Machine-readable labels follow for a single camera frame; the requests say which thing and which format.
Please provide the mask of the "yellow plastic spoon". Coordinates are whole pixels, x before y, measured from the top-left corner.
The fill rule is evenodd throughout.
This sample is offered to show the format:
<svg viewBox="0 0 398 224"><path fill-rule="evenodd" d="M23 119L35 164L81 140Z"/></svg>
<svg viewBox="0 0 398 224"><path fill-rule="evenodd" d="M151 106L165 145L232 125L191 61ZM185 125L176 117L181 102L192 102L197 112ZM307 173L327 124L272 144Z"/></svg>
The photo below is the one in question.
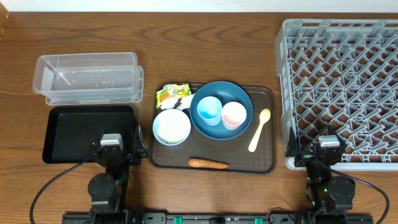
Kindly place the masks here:
<svg viewBox="0 0 398 224"><path fill-rule="evenodd" d="M256 132L254 133L254 136L251 139L251 142L248 146L249 152L254 152L257 148L257 144L259 142L259 138L261 135L261 131L263 126L270 120L271 118L271 111L270 109L263 109L259 115L259 125L256 129Z"/></svg>

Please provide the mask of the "pink cup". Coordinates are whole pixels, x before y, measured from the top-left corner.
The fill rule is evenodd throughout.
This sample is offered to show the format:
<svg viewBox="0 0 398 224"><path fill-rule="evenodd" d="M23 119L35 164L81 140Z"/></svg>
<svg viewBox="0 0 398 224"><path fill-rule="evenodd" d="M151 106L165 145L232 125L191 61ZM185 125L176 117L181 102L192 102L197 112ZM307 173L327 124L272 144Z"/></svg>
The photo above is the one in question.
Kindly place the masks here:
<svg viewBox="0 0 398 224"><path fill-rule="evenodd" d="M235 130L246 120L247 112L245 107L238 102L229 102L221 110L223 126L228 130Z"/></svg>

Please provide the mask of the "light blue cup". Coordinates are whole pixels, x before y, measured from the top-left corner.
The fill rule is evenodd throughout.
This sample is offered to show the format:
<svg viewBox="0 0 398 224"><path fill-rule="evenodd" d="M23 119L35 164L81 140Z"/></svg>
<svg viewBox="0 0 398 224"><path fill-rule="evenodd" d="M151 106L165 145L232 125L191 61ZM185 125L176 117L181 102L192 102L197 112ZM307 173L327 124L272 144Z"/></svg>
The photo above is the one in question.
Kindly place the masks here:
<svg viewBox="0 0 398 224"><path fill-rule="evenodd" d="M207 96L199 101L197 112L207 125L216 126L221 121L222 107L219 99Z"/></svg>

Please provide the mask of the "dark blue plate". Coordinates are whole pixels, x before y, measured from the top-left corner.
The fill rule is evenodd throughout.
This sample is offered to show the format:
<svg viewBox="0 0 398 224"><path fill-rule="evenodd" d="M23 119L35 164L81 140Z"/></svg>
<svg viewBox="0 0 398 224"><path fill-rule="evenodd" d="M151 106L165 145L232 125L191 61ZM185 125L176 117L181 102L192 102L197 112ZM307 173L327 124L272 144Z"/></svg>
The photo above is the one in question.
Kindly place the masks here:
<svg viewBox="0 0 398 224"><path fill-rule="evenodd" d="M253 115L252 102L249 95L240 86L225 81L211 82L199 88L194 95L190 105L190 117L197 130L203 135L216 140L228 140L242 134L250 125ZM247 112L245 122L235 130L226 129L222 120L216 126L207 125L197 112L199 101L207 96L219 99L223 107L233 101L241 103Z"/></svg>

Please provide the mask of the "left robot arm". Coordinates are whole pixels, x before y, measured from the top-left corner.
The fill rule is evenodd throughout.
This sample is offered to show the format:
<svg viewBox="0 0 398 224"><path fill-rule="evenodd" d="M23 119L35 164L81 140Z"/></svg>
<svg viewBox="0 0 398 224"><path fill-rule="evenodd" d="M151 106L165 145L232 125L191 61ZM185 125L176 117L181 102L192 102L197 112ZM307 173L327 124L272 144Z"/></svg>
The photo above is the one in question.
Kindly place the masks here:
<svg viewBox="0 0 398 224"><path fill-rule="evenodd" d="M95 137L88 154L105 172L95 175L88 184L91 209L87 223L137 223L139 215L125 206L129 168L141 164L148 157L141 127L136 126L132 137L133 147L124 146L118 133L101 133Z"/></svg>

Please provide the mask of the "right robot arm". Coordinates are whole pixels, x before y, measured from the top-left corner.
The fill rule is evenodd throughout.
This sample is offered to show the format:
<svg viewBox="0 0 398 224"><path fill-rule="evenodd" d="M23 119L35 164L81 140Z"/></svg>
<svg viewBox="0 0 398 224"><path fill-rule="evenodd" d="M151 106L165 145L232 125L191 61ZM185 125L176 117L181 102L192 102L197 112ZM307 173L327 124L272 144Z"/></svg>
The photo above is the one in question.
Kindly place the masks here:
<svg viewBox="0 0 398 224"><path fill-rule="evenodd" d="M346 212L353 208L356 184L341 175L334 176L331 166L338 163L346 143L332 126L320 136L309 150L299 148L294 131L289 131L285 157L294 158L295 167L305 167L308 174L306 194L313 209L297 215L295 223L347 223Z"/></svg>

